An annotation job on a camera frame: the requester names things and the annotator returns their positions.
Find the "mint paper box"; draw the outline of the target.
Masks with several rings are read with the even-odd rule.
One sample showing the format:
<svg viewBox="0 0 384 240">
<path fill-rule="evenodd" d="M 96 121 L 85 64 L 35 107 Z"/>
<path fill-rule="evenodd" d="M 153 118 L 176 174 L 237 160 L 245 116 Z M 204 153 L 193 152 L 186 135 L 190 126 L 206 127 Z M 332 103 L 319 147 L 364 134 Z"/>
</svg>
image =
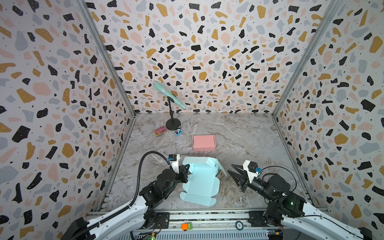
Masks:
<svg viewBox="0 0 384 240">
<path fill-rule="evenodd" d="M 185 157 L 183 165 L 189 166 L 188 182 L 183 184 L 180 198 L 183 201 L 207 207 L 213 206 L 219 193 L 220 180 L 217 178 L 219 170 L 225 169 L 215 158 Z"/>
</svg>

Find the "pink paper box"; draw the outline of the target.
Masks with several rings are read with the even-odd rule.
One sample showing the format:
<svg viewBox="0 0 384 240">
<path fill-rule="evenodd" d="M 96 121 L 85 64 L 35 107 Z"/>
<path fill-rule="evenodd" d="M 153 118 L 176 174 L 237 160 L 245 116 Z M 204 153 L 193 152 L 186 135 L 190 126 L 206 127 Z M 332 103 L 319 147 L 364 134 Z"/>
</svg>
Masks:
<svg viewBox="0 0 384 240">
<path fill-rule="evenodd" d="M 214 135 L 193 136 L 194 152 L 209 152 L 216 150 L 216 139 Z"/>
</svg>

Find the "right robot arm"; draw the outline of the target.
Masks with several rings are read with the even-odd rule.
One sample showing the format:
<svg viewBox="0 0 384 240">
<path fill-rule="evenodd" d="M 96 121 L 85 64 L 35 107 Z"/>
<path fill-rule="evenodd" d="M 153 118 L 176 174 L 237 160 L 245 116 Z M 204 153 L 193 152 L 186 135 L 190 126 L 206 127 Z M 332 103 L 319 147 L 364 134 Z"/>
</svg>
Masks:
<svg viewBox="0 0 384 240">
<path fill-rule="evenodd" d="M 290 227 L 316 240 L 371 240 L 371 230 L 344 224 L 317 209 L 311 203 L 290 190 L 291 186 L 276 173 L 269 173 L 265 180 L 263 169 L 256 162 L 245 161 L 232 165 L 228 171 L 242 192 L 253 190 L 268 203 L 262 214 L 250 214 L 255 226 L 271 225 Z"/>
</svg>

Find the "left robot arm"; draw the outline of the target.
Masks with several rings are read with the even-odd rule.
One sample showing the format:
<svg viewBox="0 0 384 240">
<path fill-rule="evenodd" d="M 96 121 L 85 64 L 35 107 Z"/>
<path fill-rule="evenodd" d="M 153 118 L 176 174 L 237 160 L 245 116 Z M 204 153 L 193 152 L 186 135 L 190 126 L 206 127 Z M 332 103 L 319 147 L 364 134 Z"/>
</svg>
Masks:
<svg viewBox="0 0 384 240">
<path fill-rule="evenodd" d="M 157 180 L 144 187 L 135 200 L 102 216 L 86 221 L 75 220 L 64 233 L 63 240 L 115 240 L 156 221 L 155 208 L 169 197 L 179 183 L 188 182 L 190 165 L 179 166 L 179 173 L 166 169 Z"/>
</svg>

